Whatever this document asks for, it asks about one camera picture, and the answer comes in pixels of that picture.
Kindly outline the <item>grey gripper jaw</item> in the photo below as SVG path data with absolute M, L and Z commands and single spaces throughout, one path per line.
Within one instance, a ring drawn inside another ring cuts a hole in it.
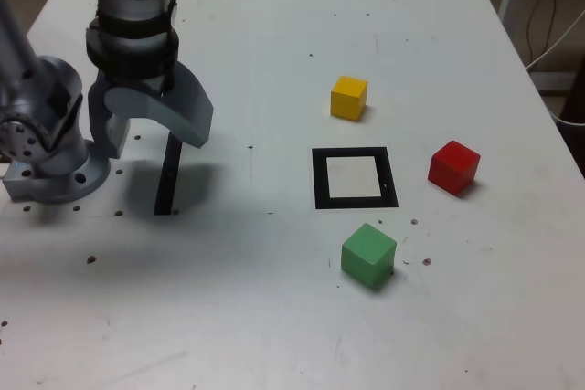
M 114 115 L 105 105 L 112 82 L 101 70 L 88 95 L 90 132 L 97 149 L 107 158 L 120 158 L 124 146 L 124 118 Z
M 201 148 L 208 140 L 214 107 L 195 75 L 182 63 L 173 66 L 173 87 L 161 96 L 142 84 L 110 89 L 106 108 L 125 119 L 147 119 L 166 127 L 180 142 Z

